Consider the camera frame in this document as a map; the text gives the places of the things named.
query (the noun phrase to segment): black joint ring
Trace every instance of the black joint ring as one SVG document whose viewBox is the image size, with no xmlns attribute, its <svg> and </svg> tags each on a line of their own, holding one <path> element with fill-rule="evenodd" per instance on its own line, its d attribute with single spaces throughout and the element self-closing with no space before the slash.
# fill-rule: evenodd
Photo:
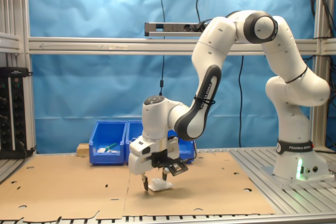
<svg viewBox="0 0 336 224">
<path fill-rule="evenodd" d="M 291 81 L 287 81 L 287 82 L 285 81 L 285 84 L 289 84 L 289 83 L 291 83 L 291 82 L 293 82 L 293 81 L 299 79 L 300 77 L 302 77 L 302 76 L 304 75 L 304 73 L 307 72 L 307 69 L 308 69 L 308 66 L 306 67 L 306 69 L 304 70 L 304 72 L 303 72 L 302 74 L 300 74 L 299 76 L 297 76 L 296 78 L 294 78 L 294 79 L 291 80 Z"/>
</svg>

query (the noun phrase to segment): metal table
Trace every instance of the metal table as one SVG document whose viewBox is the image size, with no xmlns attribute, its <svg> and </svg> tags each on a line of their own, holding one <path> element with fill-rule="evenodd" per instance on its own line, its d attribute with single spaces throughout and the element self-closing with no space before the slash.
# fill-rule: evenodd
<svg viewBox="0 0 336 224">
<path fill-rule="evenodd" d="M 289 190 L 272 185 L 261 168 L 273 166 L 276 160 L 274 147 L 202 149 L 198 152 L 229 152 L 248 174 L 249 178 L 272 205 L 274 215 L 206 215 L 206 216 L 135 216 L 122 219 L 76 219 L 45 224 L 110 224 L 141 223 L 336 223 L 336 182 L 309 184 Z M 336 172 L 336 155 L 320 153 Z M 10 174 L 20 160 L 0 160 L 0 181 Z M 0 224 L 21 224 L 23 221 L 0 221 Z"/>
</svg>

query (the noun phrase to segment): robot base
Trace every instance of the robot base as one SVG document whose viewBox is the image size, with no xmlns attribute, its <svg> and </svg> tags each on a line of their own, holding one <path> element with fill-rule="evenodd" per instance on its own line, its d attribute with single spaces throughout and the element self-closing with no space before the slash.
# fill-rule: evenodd
<svg viewBox="0 0 336 224">
<path fill-rule="evenodd" d="M 328 170 L 327 161 L 315 151 L 285 152 L 277 156 L 274 168 L 262 167 L 261 172 L 281 189 L 287 186 L 334 181 L 333 173 Z"/>
<path fill-rule="evenodd" d="M 290 186 L 298 186 L 309 183 L 320 183 L 320 182 L 333 182 L 335 180 L 335 176 L 333 174 L 325 174 L 318 178 L 309 178 L 309 179 L 284 179 L 280 178 L 273 173 L 274 167 L 266 166 L 261 167 L 260 171 L 268 178 L 268 180 L 274 184 L 276 187 L 280 189 L 288 189 Z"/>
</svg>

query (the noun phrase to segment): blue curtain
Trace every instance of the blue curtain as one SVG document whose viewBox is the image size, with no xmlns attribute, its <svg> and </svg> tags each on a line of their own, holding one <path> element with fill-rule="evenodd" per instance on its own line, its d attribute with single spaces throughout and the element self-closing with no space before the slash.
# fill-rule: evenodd
<svg viewBox="0 0 336 224">
<path fill-rule="evenodd" d="M 198 22 L 196 0 L 163 0 L 166 22 Z M 309 0 L 199 0 L 201 20 L 235 10 L 286 19 L 296 38 L 313 37 Z M 145 22 L 162 22 L 160 0 L 29 0 L 31 36 L 143 38 Z M 140 120 L 158 94 L 162 56 L 33 55 L 37 149 L 74 152 L 96 120 Z M 198 148 L 237 147 L 241 56 L 229 56 Z M 275 146 L 278 119 L 265 94 L 274 76 L 264 56 L 246 56 L 242 73 L 242 145 Z M 190 56 L 166 56 L 163 94 L 190 105 L 198 77 Z"/>
</svg>

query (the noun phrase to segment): cardboard sheet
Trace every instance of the cardboard sheet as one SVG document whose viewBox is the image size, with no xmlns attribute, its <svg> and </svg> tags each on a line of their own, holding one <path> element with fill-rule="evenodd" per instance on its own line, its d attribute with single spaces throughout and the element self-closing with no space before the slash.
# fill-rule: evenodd
<svg viewBox="0 0 336 224">
<path fill-rule="evenodd" d="M 162 176 L 161 171 L 157 169 L 146 175 L 149 183 L 153 177 Z M 174 184 L 172 189 L 145 192 L 141 178 L 131 174 L 123 215 L 275 213 L 246 173 L 228 153 L 199 154 L 187 172 L 175 177 L 168 175 L 167 181 Z"/>
<path fill-rule="evenodd" d="M 122 218 L 128 183 L 126 166 L 90 166 L 87 157 L 37 156 L 0 186 L 0 219 L 88 219 L 97 212 L 97 219 Z"/>
<path fill-rule="evenodd" d="M 37 156 L 0 185 L 0 220 L 89 219 L 97 212 L 97 219 L 274 213 L 228 153 L 199 154 L 188 167 L 186 173 L 168 175 L 172 189 L 146 192 L 141 177 L 130 176 L 127 166 L 95 167 L 88 157 Z M 157 169 L 146 175 L 149 182 L 162 176 Z"/>
</svg>

